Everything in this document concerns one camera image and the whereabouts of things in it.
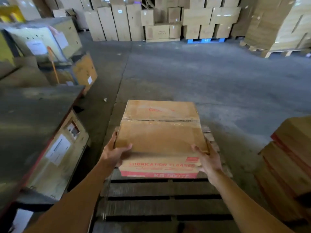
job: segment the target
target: concrete floor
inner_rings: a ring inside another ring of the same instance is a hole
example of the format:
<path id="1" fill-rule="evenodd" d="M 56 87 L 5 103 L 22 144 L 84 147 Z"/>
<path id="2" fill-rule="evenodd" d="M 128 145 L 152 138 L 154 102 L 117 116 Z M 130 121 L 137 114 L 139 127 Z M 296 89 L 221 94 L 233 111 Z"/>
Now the concrete floor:
<path id="1" fill-rule="evenodd" d="M 234 180 L 265 206 L 252 175 L 261 162 L 257 153 L 286 118 L 311 113 L 311 59 L 297 52 L 263 59 L 233 40 L 187 45 L 93 42 L 89 33 L 80 37 L 98 79 L 80 100 L 85 110 L 79 117 L 92 147 L 81 160 L 77 182 L 96 163 L 128 99 L 193 101 Z"/>

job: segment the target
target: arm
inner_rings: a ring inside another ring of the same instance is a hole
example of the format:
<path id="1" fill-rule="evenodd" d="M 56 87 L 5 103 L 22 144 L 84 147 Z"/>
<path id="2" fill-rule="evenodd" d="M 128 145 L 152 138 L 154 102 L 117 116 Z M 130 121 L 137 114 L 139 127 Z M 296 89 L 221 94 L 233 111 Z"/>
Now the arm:
<path id="1" fill-rule="evenodd" d="M 209 154 L 192 145 L 200 156 L 209 182 L 216 187 L 242 233 L 294 233 L 282 222 L 259 206 L 241 188 L 226 176 L 221 168 L 219 154 L 207 141 Z"/>
<path id="2" fill-rule="evenodd" d="M 115 139 L 116 132 L 105 146 L 98 163 L 86 178 L 72 191 L 65 194 L 24 233 L 87 232 L 104 180 L 120 161 L 121 154 L 132 147 L 129 145 L 125 148 L 114 149 Z"/>

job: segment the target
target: right arm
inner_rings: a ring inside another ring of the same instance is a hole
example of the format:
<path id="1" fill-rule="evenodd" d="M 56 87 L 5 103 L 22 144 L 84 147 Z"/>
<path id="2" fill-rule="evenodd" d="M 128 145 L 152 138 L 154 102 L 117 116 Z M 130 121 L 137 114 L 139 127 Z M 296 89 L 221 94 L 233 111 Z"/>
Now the right arm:
<path id="1" fill-rule="evenodd" d="M 192 145 L 192 149 L 199 154 L 202 171 L 207 174 L 209 182 L 219 191 L 240 231 L 242 233 L 294 233 L 252 200 L 224 174 L 219 154 L 212 148 L 209 141 L 207 144 L 209 154 L 205 154 L 195 145 Z"/>

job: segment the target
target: left arm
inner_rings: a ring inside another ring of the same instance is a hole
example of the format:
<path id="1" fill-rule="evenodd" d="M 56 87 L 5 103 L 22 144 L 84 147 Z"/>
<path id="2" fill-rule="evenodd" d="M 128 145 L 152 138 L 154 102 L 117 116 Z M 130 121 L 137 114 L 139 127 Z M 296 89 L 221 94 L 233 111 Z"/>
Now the left arm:
<path id="1" fill-rule="evenodd" d="M 72 191 L 44 213 L 24 233 L 85 233 L 88 230 L 98 194 L 103 183 L 120 161 L 121 154 L 132 145 L 114 149 L 116 132 L 105 146 L 91 172 Z"/>

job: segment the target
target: blue pallet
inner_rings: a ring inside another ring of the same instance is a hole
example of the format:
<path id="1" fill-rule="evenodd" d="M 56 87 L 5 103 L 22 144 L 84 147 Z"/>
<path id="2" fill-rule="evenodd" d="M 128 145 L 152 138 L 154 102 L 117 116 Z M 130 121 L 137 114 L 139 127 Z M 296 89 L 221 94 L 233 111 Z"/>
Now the blue pallet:
<path id="1" fill-rule="evenodd" d="M 187 44 L 196 43 L 224 43 L 225 39 L 188 39 Z"/>

